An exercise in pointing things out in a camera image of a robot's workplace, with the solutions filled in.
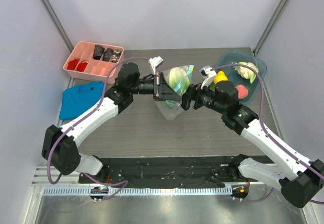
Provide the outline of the green lettuce toy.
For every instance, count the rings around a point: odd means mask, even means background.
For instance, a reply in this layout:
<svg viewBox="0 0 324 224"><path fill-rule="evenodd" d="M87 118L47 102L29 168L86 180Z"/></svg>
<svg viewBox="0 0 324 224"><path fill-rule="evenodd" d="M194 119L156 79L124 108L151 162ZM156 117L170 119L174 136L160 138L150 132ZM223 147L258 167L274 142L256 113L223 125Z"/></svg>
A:
<svg viewBox="0 0 324 224"><path fill-rule="evenodd" d="M186 65L174 67L164 71L164 76L167 84L174 90L174 92L182 97L192 81L193 66Z"/></svg>

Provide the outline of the clear zip top bag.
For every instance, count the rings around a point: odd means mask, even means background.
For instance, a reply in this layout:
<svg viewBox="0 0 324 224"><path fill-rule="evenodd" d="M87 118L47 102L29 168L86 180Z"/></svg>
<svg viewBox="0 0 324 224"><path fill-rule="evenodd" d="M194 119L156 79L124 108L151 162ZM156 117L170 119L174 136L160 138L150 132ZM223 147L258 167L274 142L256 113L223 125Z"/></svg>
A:
<svg viewBox="0 0 324 224"><path fill-rule="evenodd" d="M181 108L182 96L192 83L193 70L194 65L185 65L163 71L169 94L163 94L163 100L156 101L156 105L166 120L174 120L184 111Z"/></svg>

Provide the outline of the white cauliflower toy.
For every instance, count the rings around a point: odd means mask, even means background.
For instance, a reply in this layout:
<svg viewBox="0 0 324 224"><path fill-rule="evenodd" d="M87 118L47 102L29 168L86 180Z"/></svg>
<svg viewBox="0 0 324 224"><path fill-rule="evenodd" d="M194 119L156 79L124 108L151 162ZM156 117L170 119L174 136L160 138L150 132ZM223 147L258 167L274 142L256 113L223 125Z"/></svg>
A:
<svg viewBox="0 0 324 224"><path fill-rule="evenodd" d="M234 66L234 69L237 71L237 73L242 78L249 80L250 84L252 84L256 79L256 74L252 70L248 69L247 67L243 67L243 65L252 68L257 73L259 73L259 68L251 62L238 62L237 65Z"/></svg>

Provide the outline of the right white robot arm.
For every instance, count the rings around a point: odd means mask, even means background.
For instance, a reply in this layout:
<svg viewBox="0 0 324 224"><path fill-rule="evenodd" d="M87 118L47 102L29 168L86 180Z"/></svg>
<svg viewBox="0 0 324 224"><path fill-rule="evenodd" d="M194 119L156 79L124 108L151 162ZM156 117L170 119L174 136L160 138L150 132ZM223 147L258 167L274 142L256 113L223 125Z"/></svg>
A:
<svg viewBox="0 0 324 224"><path fill-rule="evenodd" d="M263 182L279 190L297 208L312 202L323 188L323 162L303 156L269 130L261 116L239 102L238 90L232 82L221 81L216 84L215 90L191 84L182 100L184 110L188 110L190 103L194 102L195 110L205 106L220 113L230 130L252 142L276 164L276 167L268 166L242 156L239 163L228 169L234 181L246 177Z"/></svg>

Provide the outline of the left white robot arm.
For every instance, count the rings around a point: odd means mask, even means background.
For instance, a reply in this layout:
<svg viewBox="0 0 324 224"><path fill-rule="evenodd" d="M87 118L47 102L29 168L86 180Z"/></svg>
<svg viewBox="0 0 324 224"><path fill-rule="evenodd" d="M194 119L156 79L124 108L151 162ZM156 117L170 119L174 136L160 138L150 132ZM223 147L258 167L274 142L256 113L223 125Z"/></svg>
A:
<svg viewBox="0 0 324 224"><path fill-rule="evenodd" d="M125 63L113 86L103 91L102 98L94 106L68 124L47 128L42 150L47 167L55 167L61 175L74 171L87 173L97 183L107 179L108 171L98 157L79 152L81 143L104 122L121 114L133 102L134 94L151 94L155 101L170 105L181 102L181 87L185 84L183 74L176 68L157 71L161 64L159 58L151 59L149 64L152 74L141 78L137 64Z"/></svg>

